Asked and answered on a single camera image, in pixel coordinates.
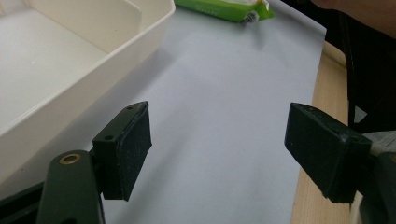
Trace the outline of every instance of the screw hole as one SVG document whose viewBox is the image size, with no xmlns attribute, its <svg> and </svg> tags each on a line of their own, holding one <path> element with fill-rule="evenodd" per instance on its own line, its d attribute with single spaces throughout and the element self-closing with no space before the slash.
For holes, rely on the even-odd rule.
<svg viewBox="0 0 396 224">
<path fill-rule="evenodd" d="M 75 163 L 76 161 L 79 161 L 80 159 L 81 159 L 81 155 L 79 155 L 77 153 L 72 153 L 72 154 L 63 156 L 59 160 L 59 163 L 62 165 L 69 165 L 69 164 Z"/>
<path fill-rule="evenodd" d="M 114 138 L 113 135 L 108 135 L 108 136 L 105 137 L 105 140 L 111 140 L 111 139 L 113 139 L 113 138 Z"/>
</svg>

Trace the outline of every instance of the white plastic container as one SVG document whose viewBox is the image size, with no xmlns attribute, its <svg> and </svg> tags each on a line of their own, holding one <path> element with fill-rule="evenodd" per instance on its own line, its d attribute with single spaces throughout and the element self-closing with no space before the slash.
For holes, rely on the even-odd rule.
<svg viewBox="0 0 396 224">
<path fill-rule="evenodd" d="M 0 183 L 147 59 L 174 11 L 172 0 L 0 0 Z"/>
</svg>

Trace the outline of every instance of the wooden table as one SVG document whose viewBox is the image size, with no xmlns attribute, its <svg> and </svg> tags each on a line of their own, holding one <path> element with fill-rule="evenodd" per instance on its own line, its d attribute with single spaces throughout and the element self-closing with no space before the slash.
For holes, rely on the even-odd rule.
<svg viewBox="0 0 396 224">
<path fill-rule="evenodd" d="M 323 110 L 343 123 L 347 123 L 345 56 L 343 52 L 327 42 L 324 44 L 320 59 L 312 106 Z M 353 217 L 350 208 L 349 204 L 333 204 L 325 199 L 318 187 L 301 169 L 291 223 L 347 224 Z"/>
</svg>

